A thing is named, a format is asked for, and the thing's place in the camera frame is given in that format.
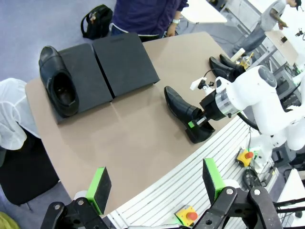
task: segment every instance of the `white slatted platform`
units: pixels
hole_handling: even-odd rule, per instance
[[[193,206],[201,216],[210,207],[202,179],[203,158],[214,158],[223,179],[234,179],[245,189],[242,184],[244,168],[238,166],[234,159],[240,147],[248,146],[249,138],[248,125],[235,117],[175,169],[110,213],[109,219],[117,229],[130,225],[158,226],[183,205]],[[268,191],[277,176],[276,170]],[[226,228],[244,229],[245,225],[241,219],[232,218]]]

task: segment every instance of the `black leather shoe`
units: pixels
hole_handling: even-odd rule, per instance
[[[220,76],[230,82],[234,82],[236,75],[238,76],[238,73],[233,68],[225,66],[212,56],[209,59],[209,64],[211,69],[213,69],[212,72],[216,77]]]
[[[229,58],[227,58],[223,54],[220,54],[219,58],[220,58],[220,62],[222,64],[224,64],[227,67],[235,69],[235,75],[237,75],[237,74],[241,75],[246,71],[243,66],[241,66],[239,64],[235,64],[234,62],[232,62]]]
[[[62,57],[52,46],[42,49],[39,59],[41,80],[55,110],[63,117],[78,112],[79,99]]]
[[[186,133],[193,143],[199,143],[209,138],[215,129],[206,122],[201,127],[190,127],[189,122],[198,118],[202,110],[187,103],[171,87],[164,88],[164,95],[170,111],[184,124]]]

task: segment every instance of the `shoe heel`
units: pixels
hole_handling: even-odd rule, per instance
[[[191,140],[191,142],[193,142],[194,144],[201,142],[200,139],[198,139],[198,136],[196,136],[191,129],[187,128],[185,132],[189,137],[189,139]]]
[[[187,127],[185,130],[187,136],[194,144],[205,141],[214,131],[215,129],[208,122],[204,126]]]

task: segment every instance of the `black backpack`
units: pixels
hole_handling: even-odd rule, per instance
[[[83,25],[85,19],[88,23],[86,32]],[[81,21],[82,36],[91,40],[107,36],[111,20],[112,10],[110,8],[105,5],[95,7]]]

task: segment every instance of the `person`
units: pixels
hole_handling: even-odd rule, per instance
[[[111,35],[136,32],[142,42],[175,35],[187,0],[117,0]]]
[[[298,7],[301,5],[301,0],[277,0],[272,3],[265,12],[262,13],[261,18],[249,36],[243,42],[237,44],[233,48],[233,52],[243,48],[246,53],[256,49],[266,38],[265,32],[271,31],[272,28],[278,23],[280,30],[287,28],[287,24],[281,20],[281,16],[285,10],[286,5],[290,7]]]

